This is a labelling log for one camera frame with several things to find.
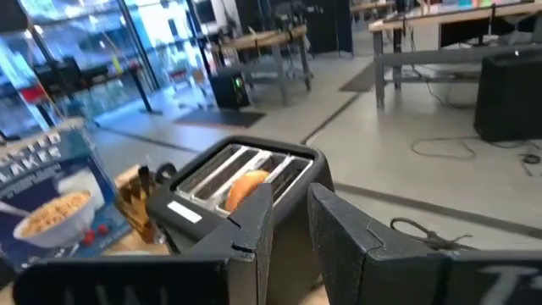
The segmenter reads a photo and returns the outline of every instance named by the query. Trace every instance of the bagel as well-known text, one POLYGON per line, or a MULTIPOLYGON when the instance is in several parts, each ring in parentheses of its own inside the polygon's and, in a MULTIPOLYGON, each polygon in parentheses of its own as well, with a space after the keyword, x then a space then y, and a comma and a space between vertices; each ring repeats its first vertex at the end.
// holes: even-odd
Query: bagel
POLYGON ((228 199, 226 200, 225 209, 228 212, 233 212, 245 197, 248 197, 256 190, 257 185, 263 183, 269 176, 265 170, 250 171, 239 177, 230 188, 228 199))

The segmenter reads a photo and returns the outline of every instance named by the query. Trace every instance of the workbench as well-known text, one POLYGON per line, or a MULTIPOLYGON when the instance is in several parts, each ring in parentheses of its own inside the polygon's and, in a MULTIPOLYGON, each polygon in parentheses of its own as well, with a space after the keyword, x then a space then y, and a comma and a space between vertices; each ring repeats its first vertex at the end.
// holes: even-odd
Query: workbench
MULTIPOLYGON (((115 178, 115 185, 120 188, 127 184, 130 180, 136 177, 138 174, 139 165, 136 165, 128 170, 126 170, 121 175, 118 175, 115 178)), ((130 252, 130 251, 144 251, 152 253, 153 255, 168 255, 169 250, 165 245, 161 244, 147 244, 135 231, 130 232, 127 236, 122 238, 116 244, 112 245, 104 255, 114 255, 119 252, 130 252)), ((14 305, 14 302, 11 297, 12 285, 3 288, 0 291, 0 304, 2 305, 14 305)), ((324 287, 321 286, 317 290, 313 291, 307 295, 306 300, 302 303, 303 305, 328 305, 328 298, 325 294, 324 287)))
POLYGON ((384 108, 384 87, 393 82, 395 89, 401 88, 401 83, 429 83, 429 82, 477 82, 473 78, 456 78, 450 76, 419 77, 402 74, 402 65, 417 64, 464 64, 479 63, 482 58, 499 53, 514 51, 542 50, 542 3, 520 3, 500 1, 495 6, 472 7, 459 5, 433 4, 425 8, 415 8, 406 14, 394 14, 369 25, 373 33, 374 51, 374 81, 377 108, 384 108), (535 14, 536 21, 532 44, 505 45, 492 47, 473 47, 439 51, 417 51, 402 53, 401 36, 404 29, 425 25, 444 25, 469 20, 491 19, 494 17, 510 16, 515 14, 535 14), (393 53, 384 53, 383 32, 393 31, 393 53), (392 67, 392 79, 384 78, 384 67, 392 67))
POLYGON ((271 81, 278 82, 280 88, 280 94, 285 106, 289 105, 289 95, 288 95, 288 75, 285 70, 284 60, 280 54, 280 46, 285 44, 294 43, 299 48, 299 53, 301 55, 301 65, 302 65, 302 74, 301 78, 305 81, 305 86, 308 91, 311 91, 311 78, 312 73, 309 69, 307 61, 307 50, 305 48, 305 34, 307 34, 307 26, 300 25, 291 30, 284 31, 264 31, 258 32, 256 34, 246 35, 239 38, 236 38, 230 42, 222 43, 217 46, 213 46, 213 51, 219 53, 219 57, 222 56, 222 53, 231 52, 237 53, 239 51, 254 50, 256 49, 259 52, 260 48, 269 47, 271 48, 273 63, 272 64, 249 64, 249 60, 245 59, 245 62, 232 63, 226 66, 224 63, 221 63, 221 60, 215 60, 217 64, 217 73, 221 72, 241 72, 245 75, 246 81, 251 84, 255 80, 252 78, 253 73, 264 72, 264 73, 276 73, 276 79, 271 81))
POLYGON ((377 1, 370 3, 358 3, 350 6, 350 13, 361 13, 373 8, 387 8, 391 9, 395 5, 395 1, 377 1))

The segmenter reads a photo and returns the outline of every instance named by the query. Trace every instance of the black toaster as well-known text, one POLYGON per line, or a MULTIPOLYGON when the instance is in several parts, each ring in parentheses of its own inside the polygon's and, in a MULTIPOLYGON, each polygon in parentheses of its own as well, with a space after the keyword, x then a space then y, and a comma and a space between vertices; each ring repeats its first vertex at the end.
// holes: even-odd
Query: black toaster
POLYGON ((298 304, 319 275, 309 231, 308 185, 317 182, 334 190, 320 151, 249 136, 225 138, 156 190, 147 213, 172 253, 189 252, 226 220, 224 203, 236 179, 256 169, 269 172, 265 182, 274 199, 267 304, 298 304))

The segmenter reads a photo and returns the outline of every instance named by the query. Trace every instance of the cereal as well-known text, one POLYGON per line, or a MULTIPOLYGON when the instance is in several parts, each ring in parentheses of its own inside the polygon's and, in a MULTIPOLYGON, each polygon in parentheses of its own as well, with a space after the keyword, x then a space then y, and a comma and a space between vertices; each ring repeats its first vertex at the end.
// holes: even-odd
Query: cereal
POLYGON ((78 191, 43 204, 28 217, 22 236, 33 236, 61 223, 84 206, 90 197, 89 191, 78 191))

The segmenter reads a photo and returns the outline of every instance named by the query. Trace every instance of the toaster slot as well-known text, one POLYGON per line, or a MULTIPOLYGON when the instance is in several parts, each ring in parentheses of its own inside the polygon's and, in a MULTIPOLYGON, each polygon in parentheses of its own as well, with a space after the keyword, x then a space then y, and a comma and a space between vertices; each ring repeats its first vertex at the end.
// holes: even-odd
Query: toaster slot
POLYGON ((257 156, 254 157, 250 162, 239 168, 239 170, 237 170, 233 175, 231 175, 230 178, 226 181, 226 183, 223 183, 223 185, 221 185, 221 187, 219 187, 219 189, 217 189, 216 192, 214 192, 214 194, 211 196, 210 200, 213 202, 213 204, 215 206, 224 205, 228 193, 230 192, 230 188, 237 181, 237 179, 239 179, 241 176, 243 176, 249 171, 261 169, 262 166, 269 161, 271 155, 271 152, 260 151, 257 156))
POLYGON ((271 177, 274 204, 277 204, 282 196, 299 180, 311 166, 311 163, 312 161, 293 158, 285 164, 284 168, 275 177, 271 177))
POLYGON ((282 164, 286 159, 285 155, 279 155, 275 154, 272 155, 270 158, 265 160, 262 165, 257 167, 257 169, 265 170, 268 173, 273 173, 273 171, 279 167, 280 164, 282 164))
POLYGON ((177 189, 186 194, 197 191, 203 187, 211 176, 213 176, 215 171, 220 171, 221 167, 227 166, 241 155, 244 155, 244 152, 246 151, 247 148, 241 145, 228 145, 225 149, 213 156, 194 174, 184 179, 177 189))
POLYGON ((221 167, 220 171, 213 172, 212 175, 206 180, 206 184, 199 188, 199 190, 194 191, 195 197, 208 200, 216 191, 226 184, 230 178, 240 169, 243 169, 249 161, 256 157, 258 154, 257 150, 245 150, 238 158, 233 161, 225 164, 224 167, 221 167))

